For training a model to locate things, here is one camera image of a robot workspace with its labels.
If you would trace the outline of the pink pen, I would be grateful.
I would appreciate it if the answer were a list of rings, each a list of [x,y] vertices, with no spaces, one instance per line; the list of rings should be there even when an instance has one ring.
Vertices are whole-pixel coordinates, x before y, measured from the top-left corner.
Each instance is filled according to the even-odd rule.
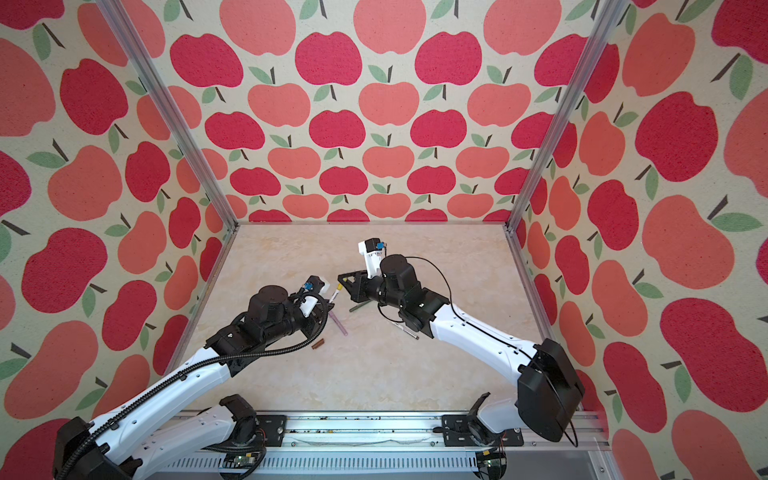
[[[336,315],[333,312],[331,312],[330,316],[331,316],[333,322],[335,323],[335,325],[338,327],[338,329],[342,333],[342,335],[345,336],[345,337],[348,336],[348,331],[346,330],[346,328],[344,327],[342,322],[336,317]]]

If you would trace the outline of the white pen brown end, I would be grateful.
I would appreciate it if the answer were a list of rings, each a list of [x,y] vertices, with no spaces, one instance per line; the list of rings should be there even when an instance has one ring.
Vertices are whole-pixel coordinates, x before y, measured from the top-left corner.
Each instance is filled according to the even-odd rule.
[[[403,326],[401,324],[398,324],[398,323],[395,323],[394,326],[396,328],[398,328],[400,331],[402,331],[403,333],[405,333],[406,335],[408,335],[410,338],[412,338],[414,340],[417,340],[417,341],[419,340],[419,336],[416,333],[414,333],[413,331],[409,330],[407,327],[405,327],[405,326]]]

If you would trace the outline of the white pen yellow end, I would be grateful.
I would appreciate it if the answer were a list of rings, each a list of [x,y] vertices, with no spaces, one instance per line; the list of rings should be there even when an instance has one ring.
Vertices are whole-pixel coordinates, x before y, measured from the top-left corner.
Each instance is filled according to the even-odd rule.
[[[329,309],[330,309],[330,310],[332,310],[332,309],[334,308],[334,306],[335,306],[335,300],[336,300],[336,298],[339,296],[339,294],[340,294],[340,293],[341,293],[343,290],[344,290],[344,287],[342,286],[342,284],[341,284],[341,283],[338,283],[338,284],[337,284],[337,286],[336,286],[336,288],[335,288],[335,290],[334,290],[334,292],[333,292],[333,294],[332,294],[332,296],[331,296],[331,297],[330,297],[330,299],[328,300],[328,307],[329,307]]]

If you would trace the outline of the green pen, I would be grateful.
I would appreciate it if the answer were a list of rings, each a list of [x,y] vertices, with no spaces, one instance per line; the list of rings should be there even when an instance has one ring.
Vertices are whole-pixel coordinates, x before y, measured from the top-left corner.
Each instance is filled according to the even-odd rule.
[[[371,303],[371,301],[366,301],[366,302],[357,304],[357,305],[355,305],[355,306],[353,306],[352,308],[349,309],[349,313],[356,312],[356,311],[360,310],[361,308],[369,305],[370,303]]]

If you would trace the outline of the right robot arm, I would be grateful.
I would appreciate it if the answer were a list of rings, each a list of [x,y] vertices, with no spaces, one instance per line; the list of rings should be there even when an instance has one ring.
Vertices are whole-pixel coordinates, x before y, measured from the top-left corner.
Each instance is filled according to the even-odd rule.
[[[545,440],[566,438],[576,446],[572,420],[585,389],[565,349],[550,338],[520,339],[472,317],[451,296],[424,287],[410,259],[368,255],[365,270],[342,273],[338,281],[353,302],[395,308],[410,330],[459,348],[516,386],[514,398],[488,403],[486,392],[470,408],[466,428],[478,444],[494,444],[524,424]]]

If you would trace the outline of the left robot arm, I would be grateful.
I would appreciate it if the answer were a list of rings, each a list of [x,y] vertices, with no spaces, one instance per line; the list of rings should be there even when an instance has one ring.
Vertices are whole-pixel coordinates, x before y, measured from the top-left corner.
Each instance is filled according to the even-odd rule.
[[[333,308],[327,284],[310,277],[295,293],[268,285],[246,311],[151,387],[105,414],[76,417],[56,435],[56,479],[148,479],[195,451],[223,455],[244,479],[282,439],[279,424],[263,426],[253,407],[230,395],[193,418],[167,423],[191,402],[242,373],[256,360],[286,355],[313,343]]]

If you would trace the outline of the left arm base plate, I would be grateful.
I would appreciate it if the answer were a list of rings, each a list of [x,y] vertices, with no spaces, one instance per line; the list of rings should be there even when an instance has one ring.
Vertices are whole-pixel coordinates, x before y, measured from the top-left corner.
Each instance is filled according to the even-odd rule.
[[[235,422],[230,436],[222,442],[226,448],[237,450],[259,450],[266,447],[280,447],[283,442],[287,417],[285,415],[262,415],[245,417]]]

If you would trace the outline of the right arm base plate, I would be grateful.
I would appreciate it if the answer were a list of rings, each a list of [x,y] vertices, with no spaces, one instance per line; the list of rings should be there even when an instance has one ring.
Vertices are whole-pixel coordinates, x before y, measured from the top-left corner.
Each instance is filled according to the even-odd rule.
[[[522,447],[524,439],[519,429],[494,433],[469,415],[443,415],[440,425],[433,428],[441,434],[446,447]]]

